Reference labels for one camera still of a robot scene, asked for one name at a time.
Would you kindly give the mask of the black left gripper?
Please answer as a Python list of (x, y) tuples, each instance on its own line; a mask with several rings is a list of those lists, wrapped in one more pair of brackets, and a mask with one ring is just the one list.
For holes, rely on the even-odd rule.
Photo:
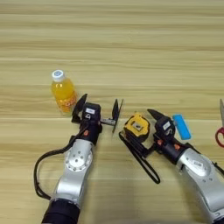
[(79, 113), (83, 110), (83, 106), (86, 102), (88, 95), (84, 94), (76, 103), (73, 113), (72, 122), (78, 123), (80, 125), (80, 133), (77, 135), (78, 139), (86, 140), (96, 145), (99, 135), (102, 133), (102, 125), (113, 126), (113, 131), (116, 129), (117, 121), (120, 115), (120, 108), (118, 100), (115, 100), (114, 107), (112, 110), (112, 118), (100, 118), (100, 117), (90, 117), (90, 118), (80, 118)]

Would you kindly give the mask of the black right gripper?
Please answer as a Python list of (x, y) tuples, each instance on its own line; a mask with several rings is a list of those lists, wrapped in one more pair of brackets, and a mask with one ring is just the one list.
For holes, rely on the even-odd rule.
[[(148, 112), (156, 121), (165, 117), (165, 115), (155, 109), (148, 109)], [(176, 138), (166, 140), (159, 136), (158, 133), (153, 135), (153, 140), (154, 142), (150, 148), (146, 148), (138, 140), (133, 140), (131, 143), (133, 147), (132, 152), (140, 158), (147, 158), (153, 151), (156, 151), (158, 154), (164, 155), (175, 165), (182, 154), (189, 148), (188, 143), (181, 143)]]

